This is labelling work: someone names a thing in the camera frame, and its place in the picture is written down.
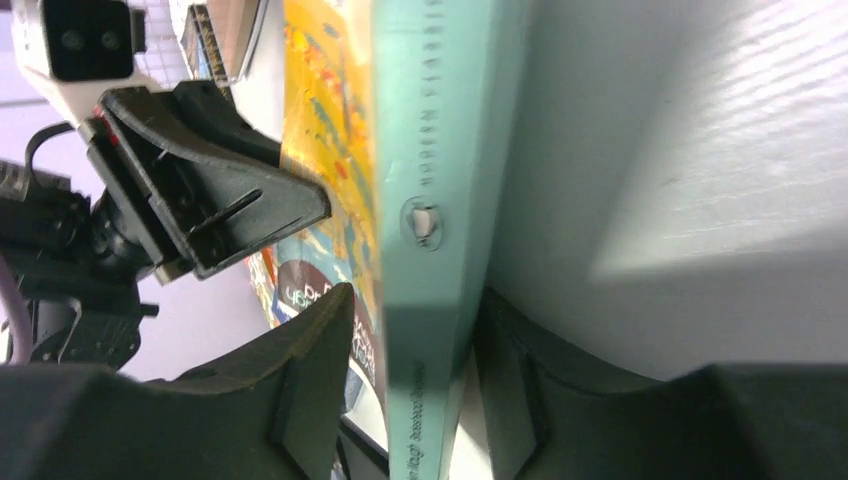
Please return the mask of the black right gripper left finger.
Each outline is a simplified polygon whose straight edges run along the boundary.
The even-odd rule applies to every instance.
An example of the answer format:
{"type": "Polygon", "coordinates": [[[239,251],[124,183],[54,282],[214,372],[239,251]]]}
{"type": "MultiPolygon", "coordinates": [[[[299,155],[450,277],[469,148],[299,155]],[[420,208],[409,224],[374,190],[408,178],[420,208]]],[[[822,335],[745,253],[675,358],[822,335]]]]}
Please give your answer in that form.
{"type": "Polygon", "coordinates": [[[5,479],[327,479],[354,316],[340,283],[171,380],[72,364],[1,370],[5,479]]]}

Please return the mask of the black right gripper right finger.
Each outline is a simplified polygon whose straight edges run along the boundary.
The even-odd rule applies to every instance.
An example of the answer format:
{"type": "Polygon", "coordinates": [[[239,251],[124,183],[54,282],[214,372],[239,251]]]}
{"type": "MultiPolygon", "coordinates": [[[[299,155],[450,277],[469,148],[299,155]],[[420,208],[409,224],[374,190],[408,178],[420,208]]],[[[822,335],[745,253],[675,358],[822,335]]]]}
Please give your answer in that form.
{"type": "Polygon", "coordinates": [[[497,479],[843,479],[847,368],[718,363],[656,381],[480,303],[474,349],[497,479]]]}

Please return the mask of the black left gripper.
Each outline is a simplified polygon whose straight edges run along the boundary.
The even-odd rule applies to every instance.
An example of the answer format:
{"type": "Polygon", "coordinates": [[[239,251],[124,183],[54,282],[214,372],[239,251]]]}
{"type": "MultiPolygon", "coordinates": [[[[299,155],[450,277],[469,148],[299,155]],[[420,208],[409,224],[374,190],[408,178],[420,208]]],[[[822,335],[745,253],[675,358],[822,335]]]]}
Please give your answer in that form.
{"type": "Polygon", "coordinates": [[[281,146],[210,81],[115,88],[87,121],[98,200],[67,177],[1,164],[1,295],[15,363],[138,352],[157,315],[139,282],[206,279],[331,214],[326,189],[280,167],[281,146]]]}

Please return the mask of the white wire wooden shelf rack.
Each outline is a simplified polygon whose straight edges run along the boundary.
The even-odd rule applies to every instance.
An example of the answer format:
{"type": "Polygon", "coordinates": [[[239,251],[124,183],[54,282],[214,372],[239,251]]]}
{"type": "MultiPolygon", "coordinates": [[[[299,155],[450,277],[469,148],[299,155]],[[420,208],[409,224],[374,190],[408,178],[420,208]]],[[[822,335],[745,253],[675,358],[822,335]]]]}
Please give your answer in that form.
{"type": "Polygon", "coordinates": [[[266,1],[130,1],[145,13],[140,69],[165,87],[211,79],[228,88],[252,62],[266,1]]]}

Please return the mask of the yellow Brideshead Revisited book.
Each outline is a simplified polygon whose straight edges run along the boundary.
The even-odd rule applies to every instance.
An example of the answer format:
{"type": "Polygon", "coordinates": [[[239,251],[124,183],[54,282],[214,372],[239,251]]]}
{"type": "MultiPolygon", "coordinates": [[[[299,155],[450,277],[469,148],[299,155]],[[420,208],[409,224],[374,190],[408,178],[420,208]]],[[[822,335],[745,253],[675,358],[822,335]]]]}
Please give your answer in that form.
{"type": "Polygon", "coordinates": [[[354,290],[333,479],[446,479],[519,96],[528,1],[286,1],[282,166],[333,215],[255,255],[272,326],[354,290]]]}

